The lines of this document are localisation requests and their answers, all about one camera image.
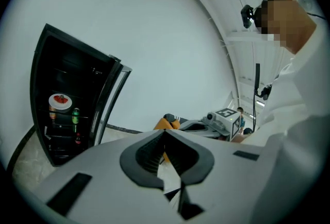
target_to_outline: cable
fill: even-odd
[[[326,18],[324,18],[323,16],[320,16],[320,15],[317,15],[317,14],[313,14],[313,13],[309,13],[309,12],[307,14],[326,20]]]
[[[257,123],[257,118],[256,118],[256,92],[253,93],[253,131],[255,131],[256,128],[256,123]]]

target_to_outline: person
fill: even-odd
[[[264,146],[271,135],[284,133],[312,115],[330,113],[330,41],[326,20],[309,17],[296,0],[263,0],[255,26],[293,54],[273,81],[257,122],[259,129],[236,142]]]
[[[238,133],[242,133],[243,132],[243,130],[244,130],[244,126],[245,126],[245,120],[244,120],[244,118],[243,118],[243,108],[242,107],[238,107],[237,108],[237,111],[239,111],[240,113],[241,113],[241,123],[240,123],[240,128],[239,128],[239,131],[238,131]]]
[[[253,133],[253,130],[251,129],[251,128],[246,128],[246,129],[244,129],[244,131],[243,131],[243,134],[244,135],[250,135],[250,134],[252,134]]]

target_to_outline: white wall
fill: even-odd
[[[6,167],[33,125],[29,75],[49,23],[133,69],[109,123],[151,130],[165,113],[200,118],[235,89],[196,0],[12,0],[0,25],[0,146]]]

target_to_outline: refrigerator door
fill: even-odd
[[[52,165],[62,165],[89,147],[95,113],[103,109],[122,67],[119,59],[45,25],[31,66],[30,104]],[[56,109],[56,96],[70,102],[66,109]]]
[[[101,143],[114,104],[132,69],[116,62],[102,89],[90,132],[90,145]]]
[[[129,67],[123,66],[121,72],[119,73],[118,79],[116,80],[109,94],[104,110],[101,113],[100,124],[98,125],[98,129],[96,132],[94,145],[101,144],[111,111],[131,71],[132,69],[130,69]]]

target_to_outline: refrigerator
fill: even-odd
[[[32,62],[30,103],[41,146],[60,166],[101,143],[132,69],[46,24]]]

